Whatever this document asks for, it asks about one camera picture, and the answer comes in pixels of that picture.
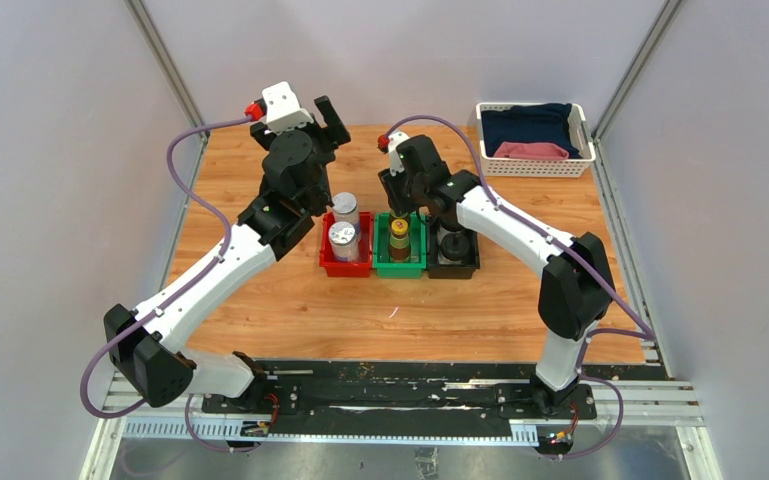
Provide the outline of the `sauce bottle yellow cap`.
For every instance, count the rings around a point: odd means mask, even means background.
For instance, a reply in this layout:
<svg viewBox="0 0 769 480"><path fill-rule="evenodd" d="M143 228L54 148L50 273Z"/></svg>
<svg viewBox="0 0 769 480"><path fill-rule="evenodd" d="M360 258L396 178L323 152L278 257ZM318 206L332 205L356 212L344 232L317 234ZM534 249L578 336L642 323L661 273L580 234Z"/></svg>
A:
<svg viewBox="0 0 769 480"><path fill-rule="evenodd" d="M408 228L410 226L410 214L398 214L395 210L390 210L387 220L388 227L391 228L394 222L401 222Z"/></svg>
<svg viewBox="0 0 769 480"><path fill-rule="evenodd" d="M396 218L390 222L388 255L393 263L403 263L410 260L410 226L407 220Z"/></svg>

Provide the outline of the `silver lid jar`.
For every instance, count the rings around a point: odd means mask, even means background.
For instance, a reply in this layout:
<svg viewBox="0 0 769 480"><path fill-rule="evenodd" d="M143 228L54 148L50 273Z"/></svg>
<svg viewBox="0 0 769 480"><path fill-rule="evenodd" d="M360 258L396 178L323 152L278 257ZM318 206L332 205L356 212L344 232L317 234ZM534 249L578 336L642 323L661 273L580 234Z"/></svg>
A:
<svg viewBox="0 0 769 480"><path fill-rule="evenodd" d="M351 224L360 234L360 213L357 198L350 192L339 192L333 197L333 216L335 222Z"/></svg>
<svg viewBox="0 0 769 480"><path fill-rule="evenodd" d="M328 229L328 240L336 261L343 263L360 260L360 233L347 221L336 221Z"/></svg>

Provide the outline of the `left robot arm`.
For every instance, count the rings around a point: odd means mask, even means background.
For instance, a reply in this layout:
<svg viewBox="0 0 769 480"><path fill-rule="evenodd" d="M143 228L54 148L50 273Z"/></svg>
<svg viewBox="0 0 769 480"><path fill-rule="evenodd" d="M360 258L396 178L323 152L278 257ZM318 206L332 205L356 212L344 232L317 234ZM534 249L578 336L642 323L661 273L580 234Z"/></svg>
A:
<svg viewBox="0 0 769 480"><path fill-rule="evenodd" d="M236 221L220 219L222 240L158 294L133 308L117 304L104 316L111 363L140 395L140 405L159 408L197 394L227 397L243 413L265 403L265 375L253 360L186 344L231 294L294 249L333 204L327 166L350 133L326 96L314 101L318 115L279 126L276 115L289 104L261 98L249 108L258 119L251 136L266 151L262 182Z"/></svg>

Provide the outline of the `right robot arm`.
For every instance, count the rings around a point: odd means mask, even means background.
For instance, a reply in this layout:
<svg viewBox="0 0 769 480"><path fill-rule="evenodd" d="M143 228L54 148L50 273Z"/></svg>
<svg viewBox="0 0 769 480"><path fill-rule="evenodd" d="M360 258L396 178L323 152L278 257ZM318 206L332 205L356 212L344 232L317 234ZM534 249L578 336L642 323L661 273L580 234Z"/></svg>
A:
<svg viewBox="0 0 769 480"><path fill-rule="evenodd" d="M574 236L550 227L502 199L478 175L451 172L426 135L396 130L380 136L377 147L389 159L379 180L395 213L425 208L445 230L482 235L539 277L538 314L548 332L529 380L531 403L544 417L561 414L579 384L585 336L613 302L602 240L590 232Z"/></svg>

